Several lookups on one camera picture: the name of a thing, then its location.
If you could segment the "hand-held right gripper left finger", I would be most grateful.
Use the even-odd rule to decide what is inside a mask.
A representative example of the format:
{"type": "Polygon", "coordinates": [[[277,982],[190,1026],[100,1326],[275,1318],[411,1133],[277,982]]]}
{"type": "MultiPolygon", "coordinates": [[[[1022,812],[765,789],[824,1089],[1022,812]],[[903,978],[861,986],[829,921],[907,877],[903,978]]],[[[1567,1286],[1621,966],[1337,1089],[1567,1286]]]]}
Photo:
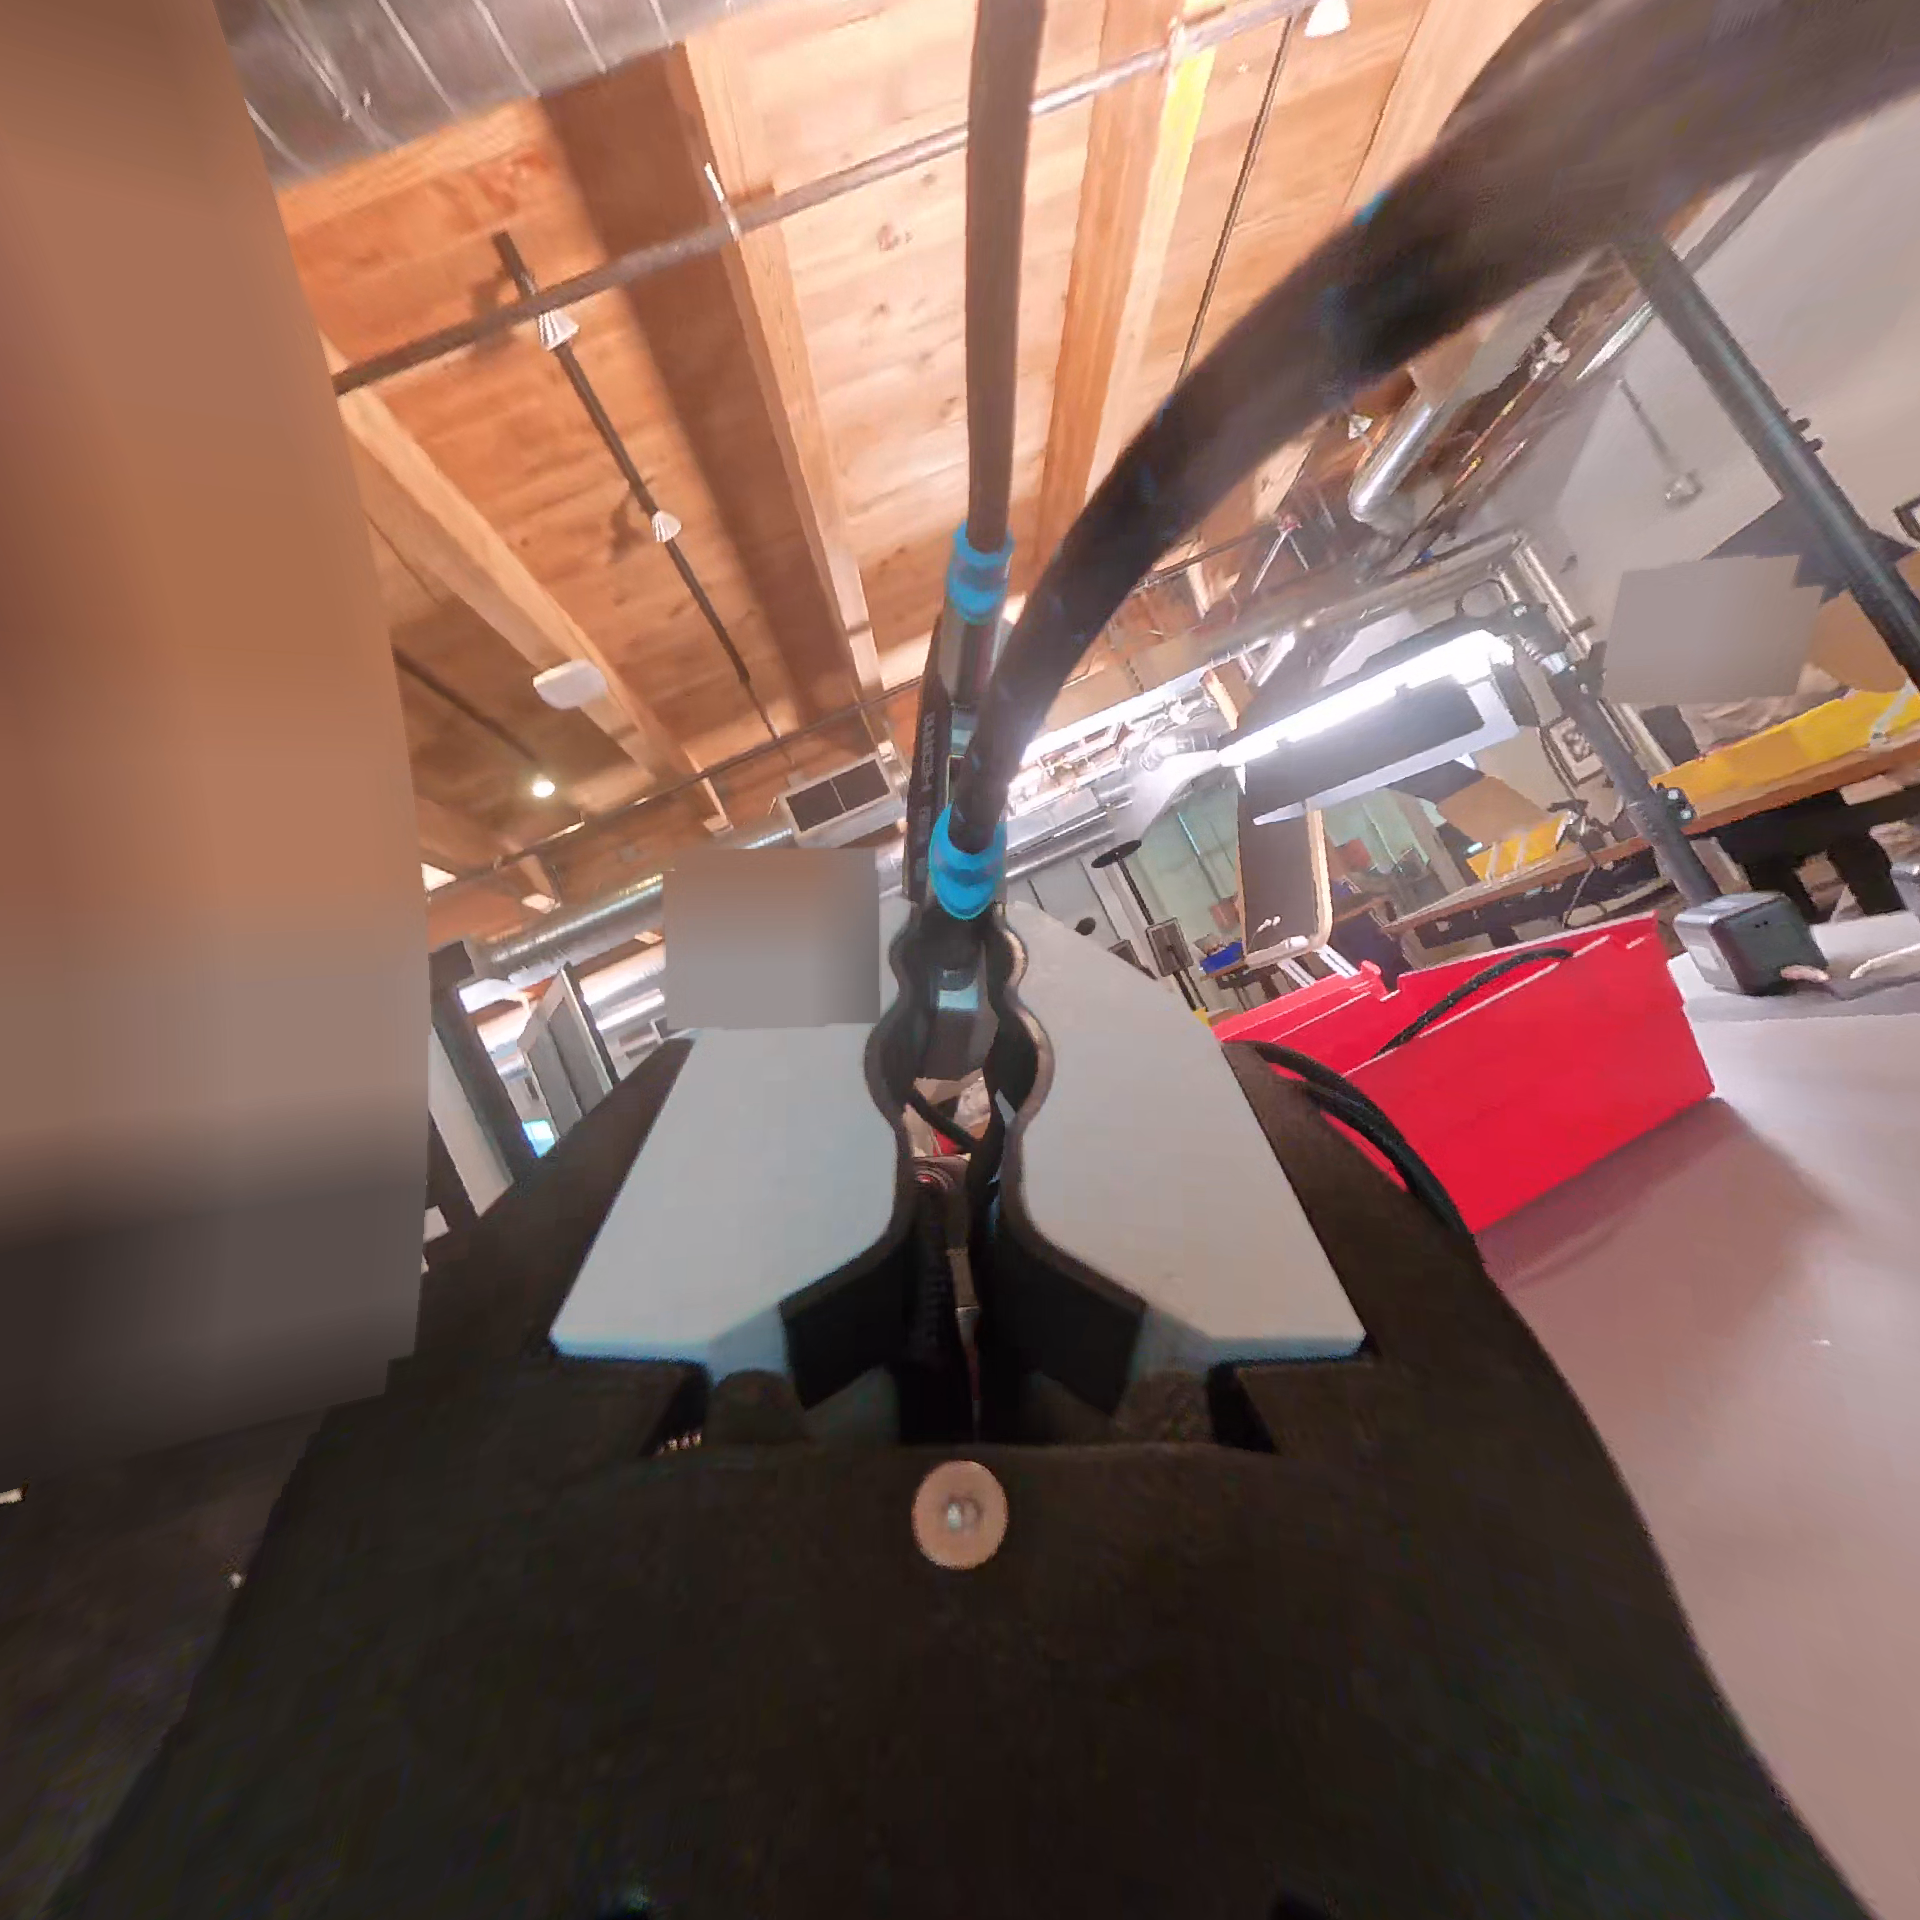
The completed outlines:
{"type": "Polygon", "coordinates": [[[896,1364],[917,1178],[875,1023],[699,1032],[548,1330],[573,1359],[849,1384],[896,1364]]]}

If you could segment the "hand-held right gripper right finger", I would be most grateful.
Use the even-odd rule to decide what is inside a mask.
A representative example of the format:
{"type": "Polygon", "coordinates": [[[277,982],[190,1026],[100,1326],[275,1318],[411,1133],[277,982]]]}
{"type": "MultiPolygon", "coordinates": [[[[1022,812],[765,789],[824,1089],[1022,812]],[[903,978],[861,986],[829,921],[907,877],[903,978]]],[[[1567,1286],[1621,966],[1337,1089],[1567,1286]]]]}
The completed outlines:
{"type": "Polygon", "coordinates": [[[1005,925],[1037,1053],[1015,1224],[1141,1310],[1124,1352],[1355,1352],[1359,1316],[1205,1018],[1031,902],[1005,925]]]}

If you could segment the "black panel with wooden rim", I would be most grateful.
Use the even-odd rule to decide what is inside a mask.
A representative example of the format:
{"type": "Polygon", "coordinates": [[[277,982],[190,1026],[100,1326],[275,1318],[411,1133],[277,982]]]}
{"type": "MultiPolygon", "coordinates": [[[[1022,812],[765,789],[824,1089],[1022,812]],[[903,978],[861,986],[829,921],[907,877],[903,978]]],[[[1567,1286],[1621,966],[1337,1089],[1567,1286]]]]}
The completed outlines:
{"type": "Polygon", "coordinates": [[[1309,808],[1276,822],[1257,822],[1254,814],[1253,797],[1241,792],[1241,962],[1265,968],[1328,948],[1334,906],[1321,814],[1309,808]]]}

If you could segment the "black metal pole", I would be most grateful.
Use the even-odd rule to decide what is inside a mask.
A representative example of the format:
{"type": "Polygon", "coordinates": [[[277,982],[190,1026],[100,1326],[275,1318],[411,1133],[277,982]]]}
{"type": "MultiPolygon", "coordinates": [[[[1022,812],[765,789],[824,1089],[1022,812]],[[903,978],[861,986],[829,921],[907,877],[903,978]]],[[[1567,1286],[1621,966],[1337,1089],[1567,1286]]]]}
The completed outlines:
{"type": "Polygon", "coordinates": [[[1767,480],[1827,546],[1841,586],[1855,598],[1892,660],[1917,684],[1916,589],[1878,551],[1873,529],[1833,480],[1803,425],[1784,410],[1718,309],[1662,234],[1624,238],[1615,252],[1652,316],[1667,324],[1767,480]]]}

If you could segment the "metal ceiling pipe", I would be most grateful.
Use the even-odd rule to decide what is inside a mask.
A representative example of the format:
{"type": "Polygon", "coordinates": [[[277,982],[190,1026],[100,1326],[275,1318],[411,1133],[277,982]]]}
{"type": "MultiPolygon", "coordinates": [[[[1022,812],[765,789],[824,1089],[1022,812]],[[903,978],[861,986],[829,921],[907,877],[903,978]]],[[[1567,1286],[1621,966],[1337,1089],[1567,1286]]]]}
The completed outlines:
{"type": "MultiPolygon", "coordinates": [[[[1078,104],[1092,104],[1099,95],[1115,90],[1133,80],[1156,80],[1167,74],[1179,63],[1197,60],[1203,52],[1268,24],[1280,24],[1304,12],[1307,2],[1248,2],[1228,5],[1199,17],[1176,21],[1165,38],[1141,52],[1103,61],[1071,80],[1053,86],[1041,86],[1031,95],[1025,117],[1031,121],[1049,119],[1078,104]]],[[[736,249],[747,238],[767,232],[804,213],[827,208],[870,184],[907,175],[936,159],[961,152],[968,143],[968,124],[955,124],[912,136],[877,156],[839,166],[827,175],[804,180],[800,184],[761,194],[747,200],[719,200],[716,216],[703,226],[675,232],[660,241],[638,246],[601,261],[584,272],[566,278],[539,282],[531,294],[488,309],[475,319],[462,319],[432,329],[408,342],[359,359],[331,374],[331,390],[344,398],[392,377],[408,374],[419,368],[433,366],[455,352],[467,352],[507,330],[532,326],[547,316],[569,312],[601,294],[623,289],[638,281],[646,281],[663,272],[671,272],[692,261],[719,255],[736,249]]]]}

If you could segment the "black light stand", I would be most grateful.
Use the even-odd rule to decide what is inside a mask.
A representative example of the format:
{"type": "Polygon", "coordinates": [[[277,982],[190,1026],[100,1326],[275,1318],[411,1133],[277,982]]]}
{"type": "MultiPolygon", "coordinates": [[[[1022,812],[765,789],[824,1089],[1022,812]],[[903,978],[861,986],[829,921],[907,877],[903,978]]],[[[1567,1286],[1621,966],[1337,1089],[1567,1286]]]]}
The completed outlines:
{"type": "Polygon", "coordinates": [[[1605,702],[1581,677],[1581,663],[1576,663],[1571,653],[1559,650],[1542,657],[1542,671],[1548,673],[1560,712],[1575,719],[1576,732],[1584,734],[1593,748],[1603,773],[1621,797],[1633,834],[1655,854],[1655,863],[1676,894],[1687,902],[1687,906],[1708,904],[1720,898],[1716,877],[1693,849],[1693,842],[1679,824],[1667,792],[1655,789],[1647,780],[1640,761],[1631,754],[1630,743],[1605,709],[1605,702]]]}

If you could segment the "red plastic bin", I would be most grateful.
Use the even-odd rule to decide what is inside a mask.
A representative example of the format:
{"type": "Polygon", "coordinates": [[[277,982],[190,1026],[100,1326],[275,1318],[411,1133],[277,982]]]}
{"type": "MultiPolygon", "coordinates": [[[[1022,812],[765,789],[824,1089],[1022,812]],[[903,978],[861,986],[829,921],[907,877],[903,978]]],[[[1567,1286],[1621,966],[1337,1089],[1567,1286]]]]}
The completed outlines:
{"type": "Polygon", "coordinates": [[[1655,916],[1323,981],[1215,1026],[1340,1071],[1476,1231],[1713,1096],[1655,916]]]}

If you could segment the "silver spiral air duct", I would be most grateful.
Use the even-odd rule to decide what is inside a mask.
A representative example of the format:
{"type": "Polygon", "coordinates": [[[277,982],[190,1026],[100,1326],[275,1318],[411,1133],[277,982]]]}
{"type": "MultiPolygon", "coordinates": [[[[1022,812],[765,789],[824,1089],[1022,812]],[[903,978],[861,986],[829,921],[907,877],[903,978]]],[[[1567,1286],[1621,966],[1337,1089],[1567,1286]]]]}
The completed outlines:
{"type": "Polygon", "coordinates": [[[660,929],[665,874],[654,872],[590,902],[561,906],[539,924],[484,943],[468,943],[471,972],[501,981],[544,976],[593,959],[660,929]]]}
{"type": "Polygon", "coordinates": [[[1347,506],[1358,527],[1374,536],[1411,535],[1462,473],[1471,447],[1515,389],[1513,372],[1479,389],[1412,380],[1401,409],[1351,478],[1347,506]]]}

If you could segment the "small black power adapter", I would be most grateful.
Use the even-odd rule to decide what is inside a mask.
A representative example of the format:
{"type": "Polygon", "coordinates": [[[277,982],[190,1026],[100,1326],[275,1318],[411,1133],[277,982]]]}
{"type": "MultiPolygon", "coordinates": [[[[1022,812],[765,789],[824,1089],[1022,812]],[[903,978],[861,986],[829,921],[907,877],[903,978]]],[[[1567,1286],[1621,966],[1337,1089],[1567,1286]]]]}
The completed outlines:
{"type": "Polygon", "coordinates": [[[1830,982],[1812,925],[1773,890],[1716,896],[1677,912],[1670,933],[1703,982],[1740,996],[1773,996],[1830,982]]]}

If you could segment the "studio light panel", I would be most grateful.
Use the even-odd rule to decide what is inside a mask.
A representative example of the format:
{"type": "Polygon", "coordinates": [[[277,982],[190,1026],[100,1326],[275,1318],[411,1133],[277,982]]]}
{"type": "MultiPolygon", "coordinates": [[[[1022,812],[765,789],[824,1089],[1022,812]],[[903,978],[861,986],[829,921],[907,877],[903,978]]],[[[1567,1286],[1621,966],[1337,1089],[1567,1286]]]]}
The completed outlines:
{"type": "Polygon", "coordinates": [[[1476,766],[1540,724],[1515,642],[1470,615],[1368,655],[1351,673],[1245,724],[1215,761],[1245,824],[1289,824],[1380,789],[1476,766]]]}

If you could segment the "wooden workbench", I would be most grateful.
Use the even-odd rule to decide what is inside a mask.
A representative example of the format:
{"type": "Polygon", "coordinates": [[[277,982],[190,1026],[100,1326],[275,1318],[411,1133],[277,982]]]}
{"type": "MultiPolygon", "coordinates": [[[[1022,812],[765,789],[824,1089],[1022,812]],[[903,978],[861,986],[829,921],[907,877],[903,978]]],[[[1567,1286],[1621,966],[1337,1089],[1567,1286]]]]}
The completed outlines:
{"type": "MultiPolygon", "coordinates": [[[[1820,852],[1830,836],[1916,822],[1916,762],[1917,728],[1907,727],[1835,756],[1779,766],[1767,781],[1710,783],[1700,792],[1684,780],[1670,783],[1696,805],[1693,820],[1684,822],[1688,841],[1723,848],[1727,831],[1765,822],[1767,848],[1784,857],[1789,849],[1820,852]]],[[[1595,904],[1621,868],[1631,868],[1638,880],[1646,858],[1652,852],[1638,834],[1593,854],[1556,849],[1520,870],[1387,918],[1383,929],[1422,943],[1459,943],[1507,935],[1520,924],[1560,921],[1572,904],[1595,904]]]]}

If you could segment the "ceiling vent grille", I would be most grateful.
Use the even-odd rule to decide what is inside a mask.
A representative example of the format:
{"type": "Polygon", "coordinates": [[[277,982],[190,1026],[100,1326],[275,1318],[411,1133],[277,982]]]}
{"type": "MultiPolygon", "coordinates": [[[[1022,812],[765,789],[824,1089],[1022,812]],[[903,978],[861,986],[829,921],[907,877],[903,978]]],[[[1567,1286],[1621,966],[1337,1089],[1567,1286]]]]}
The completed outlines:
{"type": "Polygon", "coordinates": [[[776,808],[800,842],[844,848],[870,831],[899,828],[904,820],[904,792],[893,762],[868,754],[790,783],[776,808]]]}

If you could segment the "black ceiling track rail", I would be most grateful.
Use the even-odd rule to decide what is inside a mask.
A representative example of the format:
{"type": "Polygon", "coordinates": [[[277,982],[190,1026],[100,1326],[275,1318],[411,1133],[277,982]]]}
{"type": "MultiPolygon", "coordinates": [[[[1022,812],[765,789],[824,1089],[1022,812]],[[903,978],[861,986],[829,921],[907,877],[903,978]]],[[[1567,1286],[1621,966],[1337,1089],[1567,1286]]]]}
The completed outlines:
{"type": "MultiPolygon", "coordinates": [[[[601,441],[603,450],[613,458],[613,466],[617,468],[617,473],[621,478],[621,485],[630,496],[630,503],[644,516],[651,506],[663,506],[663,503],[657,501],[656,492],[651,489],[651,485],[641,474],[638,461],[632,458],[632,452],[630,452],[628,444],[623,441],[623,436],[617,429],[607,407],[603,404],[599,390],[593,389],[591,377],[588,374],[584,364],[582,364],[582,359],[576,350],[576,340],[572,342],[572,346],[566,352],[560,352],[560,354],[547,352],[547,354],[560,366],[560,370],[566,380],[566,385],[572,389],[576,401],[580,404],[593,436],[601,441]]],[[[683,586],[685,598],[692,604],[692,608],[699,615],[702,623],[705,625],[709,636],[716,639],[716,645],[717,645],[723,657],[726,660],[726,666],[729,666],[740,694],[744,696],[747,705],[751,709],[751,716],[758,719],[761,732],[767,735],[769,743],[776,743],[781,738],[781,734],[776,728],[776,721],[774,721],[767,703],[763,702],[761,692],[756,689],[756,686],[751,681],[751,671],[744,663],[744,655],[736,647],[736,639],[729,631],[729,623],[717,612],[717,605],[712,604],[696,566],[692,566],[692,562],[688,560],[688,554],[683,551],[683,538],[676,546],[656,546],[656,548],[660,548],[665,553],[671,572],[679,578],[679,584],[683,586]]]]}

